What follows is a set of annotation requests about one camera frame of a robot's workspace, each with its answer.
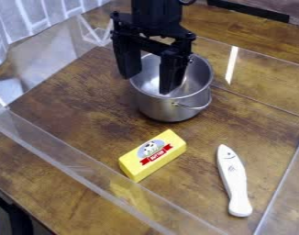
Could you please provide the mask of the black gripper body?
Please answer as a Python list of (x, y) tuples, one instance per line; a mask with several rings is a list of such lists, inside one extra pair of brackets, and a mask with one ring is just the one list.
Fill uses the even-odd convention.
[(165, 50), (191, 53), (197, 35), (182, 26), (183, 7), (197, 0), (131, 0), (131, 12), (114, 11), (113, 33), (127, 36), (141, 50), (161, 56)]

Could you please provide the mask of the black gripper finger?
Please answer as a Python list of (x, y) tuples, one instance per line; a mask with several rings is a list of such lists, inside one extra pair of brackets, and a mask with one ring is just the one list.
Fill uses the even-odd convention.
[(127, 36), (113, 33), (113, 48), (118, 69), (126, 79), (142, 71), (142, 50), (139, 45)]
[(165, 50), (161, 53), (159, 92), (167, 95), (177, 89), (185, 79), (191, 53), (179, 50)]

